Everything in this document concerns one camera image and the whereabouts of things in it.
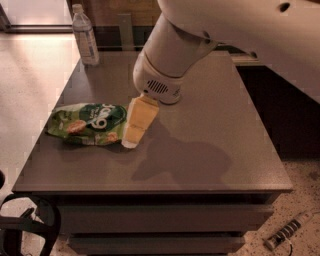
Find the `tabletop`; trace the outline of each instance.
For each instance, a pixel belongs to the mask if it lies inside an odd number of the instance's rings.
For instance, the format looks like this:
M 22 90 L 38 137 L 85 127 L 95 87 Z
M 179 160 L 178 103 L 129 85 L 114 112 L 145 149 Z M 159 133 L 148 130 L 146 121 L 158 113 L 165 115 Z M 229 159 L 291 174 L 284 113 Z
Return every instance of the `tabletop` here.
M 128 105 L 136 52 L 100 52 L 74 69 L 57 106 Z M 54 194 L 289 191 L 292 184 L 226 52 L 185 75 L 182 98 L 160 104 L 139 146 L 78 146 L 42 132 L 14 192 Z

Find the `gray table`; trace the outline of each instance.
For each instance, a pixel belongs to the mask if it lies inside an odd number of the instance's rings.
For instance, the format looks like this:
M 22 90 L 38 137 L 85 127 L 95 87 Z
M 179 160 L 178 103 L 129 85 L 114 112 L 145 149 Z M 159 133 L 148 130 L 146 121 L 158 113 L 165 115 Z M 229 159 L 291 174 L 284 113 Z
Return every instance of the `gray table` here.
M 78 64 L 59 106 L 127 105 L 137 96 L 137 53 L 100 54 L 98 67 Z M 182 94 L 178 104 L 160 106 L 130 152 L 67 145 L 43 132 L 14 192 L 55 203 L 61 233 L 78 253 L 236 251 L 291 182 L 227 53 L 199 61 Z

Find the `table drawer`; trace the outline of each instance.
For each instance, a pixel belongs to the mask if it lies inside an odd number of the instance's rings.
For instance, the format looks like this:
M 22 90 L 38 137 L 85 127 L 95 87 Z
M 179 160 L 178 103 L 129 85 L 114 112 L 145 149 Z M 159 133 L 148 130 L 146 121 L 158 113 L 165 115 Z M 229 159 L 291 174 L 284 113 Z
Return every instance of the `table drawer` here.
M 105 255 L 199 255 L 235 252 L 242 237 L 204 235 L 71 237 L 69 246 L 78 254 Z
M 61 233 L 246 232 L 271 205 L 60 206 Z

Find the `snack bag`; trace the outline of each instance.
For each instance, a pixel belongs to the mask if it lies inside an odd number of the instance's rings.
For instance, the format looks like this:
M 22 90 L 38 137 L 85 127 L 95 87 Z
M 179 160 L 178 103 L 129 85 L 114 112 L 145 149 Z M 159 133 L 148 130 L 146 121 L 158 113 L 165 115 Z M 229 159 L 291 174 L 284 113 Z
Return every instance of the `snack bag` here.
M 119 105 L 68 105 L 53 110 L 47 132 L 74 144 L 104 146 L 122 139 L 126 117 Z

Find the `white floor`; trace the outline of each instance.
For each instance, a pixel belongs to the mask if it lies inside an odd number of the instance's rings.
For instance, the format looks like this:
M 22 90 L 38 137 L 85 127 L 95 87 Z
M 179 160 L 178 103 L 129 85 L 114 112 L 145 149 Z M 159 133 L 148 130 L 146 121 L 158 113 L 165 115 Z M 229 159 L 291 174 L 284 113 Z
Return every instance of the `white floor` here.
M 72 35 L 6 35 L 0 32 L 0 170 L 6 181 L 1 196 L 10 192 L 26 158 L 68 80 L 79 55 Z M 246 244 L 232 256 L 289 255 L 289 244 L 274 253 L 263 239 L 274 234 L 295 215 L 320 208 L 320 160 L 283 161 L 294 191 L 274 203 L 275 214 L 257 231 L 246 234 Z M 25 209 L 16 204 L 3 209 L 11 214 Z M 320 255 L 320 215 L 302 227 L 292 238 L 293 254 Z M 24 254 L 37 255 L 41 241 L 26 235 Z M 52 255 L 76 255 L 61 237 Z

